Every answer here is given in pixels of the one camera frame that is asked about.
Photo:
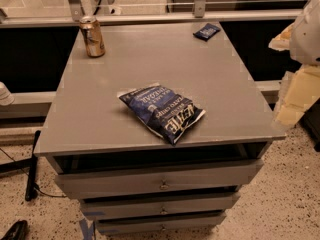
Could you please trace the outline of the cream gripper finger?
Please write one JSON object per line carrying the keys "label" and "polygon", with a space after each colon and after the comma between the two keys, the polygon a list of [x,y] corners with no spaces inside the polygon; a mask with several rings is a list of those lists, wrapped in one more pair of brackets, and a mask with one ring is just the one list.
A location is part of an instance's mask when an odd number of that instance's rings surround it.
{"label": "cream gripper finger", "polygon": [[282,128],[296,125],[320,98],[320,66],[302,65],[281,80],[274,121]]}
{"label": "cream gripper finger", "polygon": [[280,34],[274,37],[268,47],[276,51],[285,51],[290,49],[291,35],[293,25],[287,26]]}

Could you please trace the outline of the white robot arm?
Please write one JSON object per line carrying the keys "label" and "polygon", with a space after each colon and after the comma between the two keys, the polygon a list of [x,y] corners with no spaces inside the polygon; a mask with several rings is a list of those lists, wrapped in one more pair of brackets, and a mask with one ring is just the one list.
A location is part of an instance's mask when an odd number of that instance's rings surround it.
{"label": "white robot arm", "polygon": [[283,128],[296,125],[320,98],[320,0],[310,0],[296,20],[273,38],[269,47],[288,50],[301,67],[281,81],[274,121]]}

